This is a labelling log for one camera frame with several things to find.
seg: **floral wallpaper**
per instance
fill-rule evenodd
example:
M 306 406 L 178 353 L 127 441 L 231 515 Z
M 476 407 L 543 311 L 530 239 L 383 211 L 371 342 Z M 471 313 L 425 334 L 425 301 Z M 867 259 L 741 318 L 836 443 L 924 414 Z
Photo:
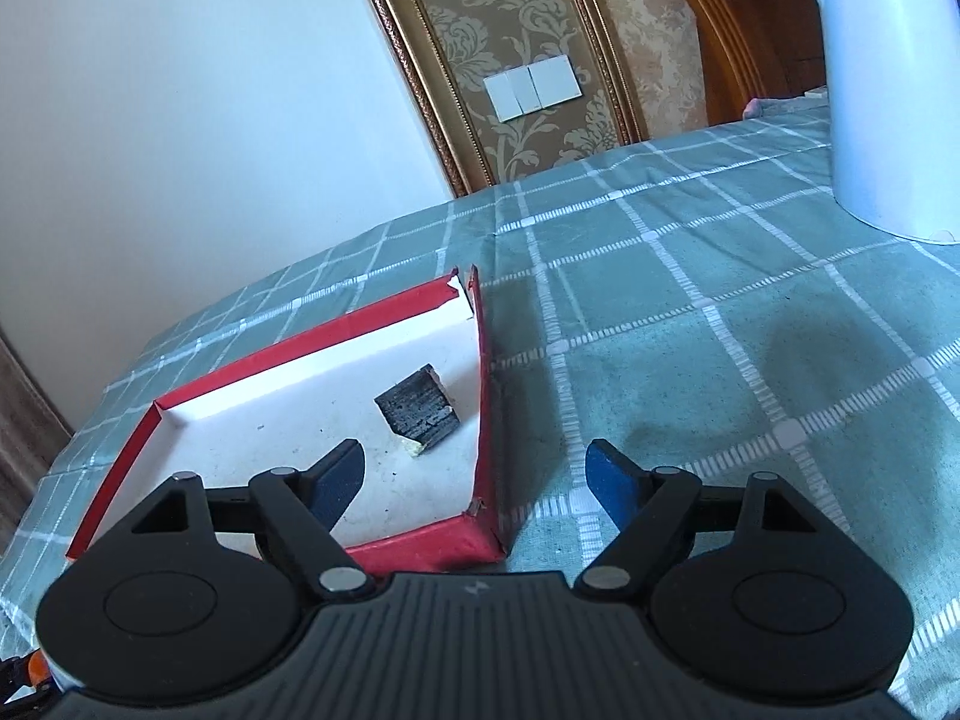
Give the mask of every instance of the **floral wallpaper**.
M 704 74 L 685 0 L 604 0 L 616 26 L 650 137 L 707 126 Z
M 606 92 L 570 0 L 421 0 L 498 182 L 617 146 Z M 498 122 L 485 76 L 565 53 L 584 95 Z

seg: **ornate frame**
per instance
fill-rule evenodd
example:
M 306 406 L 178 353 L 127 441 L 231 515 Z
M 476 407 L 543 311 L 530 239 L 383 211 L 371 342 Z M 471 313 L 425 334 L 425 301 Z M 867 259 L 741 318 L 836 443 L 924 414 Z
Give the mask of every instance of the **ornate frame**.
M 637 114 L 640 107 L 630 76 L 624 71 L 619 45 L 599 1 L 571 1 L 610 97 L 618 140 L 621 145 L 646 140 L 649 136 L 642 116 Z M 493 186 L 496 179 L 421 1 L 371 0 L 371 3 L 414 95 L 454 196 L 462 197 Z

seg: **white kettle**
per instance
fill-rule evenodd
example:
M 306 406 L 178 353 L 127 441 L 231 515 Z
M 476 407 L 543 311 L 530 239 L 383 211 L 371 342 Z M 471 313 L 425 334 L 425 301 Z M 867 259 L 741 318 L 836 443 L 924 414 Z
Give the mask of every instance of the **white kettle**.
M 867 224 L 960 242 L 957 0 L 817 0 L 833 191 Z

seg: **plaid tablecloth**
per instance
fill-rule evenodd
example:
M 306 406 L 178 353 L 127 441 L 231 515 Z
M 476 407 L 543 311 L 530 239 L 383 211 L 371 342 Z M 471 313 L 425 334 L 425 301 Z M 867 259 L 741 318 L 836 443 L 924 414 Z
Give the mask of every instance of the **plaid tablecloth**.
M 606 437 L 714 484 L 784 475 L 901 583 L 893 691 L 960 703 L 960 248 L 896 240 L 829 186 L 827 109 L 619 148 L 431 208 L 158 336 L 104 391 L 0 562 L 0 656 L 147 405 L 338 314 L 477 264 L 493 344 L 508 567 L 573 577 L 614 535 L 584 485 Z

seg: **white light switch panel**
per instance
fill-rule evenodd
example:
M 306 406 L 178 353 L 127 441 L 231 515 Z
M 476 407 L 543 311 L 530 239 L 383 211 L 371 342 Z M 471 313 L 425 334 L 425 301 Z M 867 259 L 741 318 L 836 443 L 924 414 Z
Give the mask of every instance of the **white light switch panel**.
M 520 103 L 520 110 L 523 113 L 533 113 L 544 107 L 536 95 L 529 66 L 507 70 L 505 76 L 510 79 L 510 85 L 514 89 L 514 95 L 517 97 L 517 102 Z
M 506 73 L 487 76 L 483 79 L 483 85 L 487 87 L 487 94 L 490 96 L 490 102 L 493 103 L 493 112 L 501 122 L 509 122 L 510 119 L 523 116 L 523 109 L 517 102 L 514 87 L 510 84 Z
M 527 65 L 527 68 L 533 79 L 541 108 L 565 103 L 567 100 L 578 98 L 583 93 L 580 91 L 577 76 L 573 74 L 573 67 L 570 67 L 570 60 L 566 55 L 551 56 L 549 59 Z

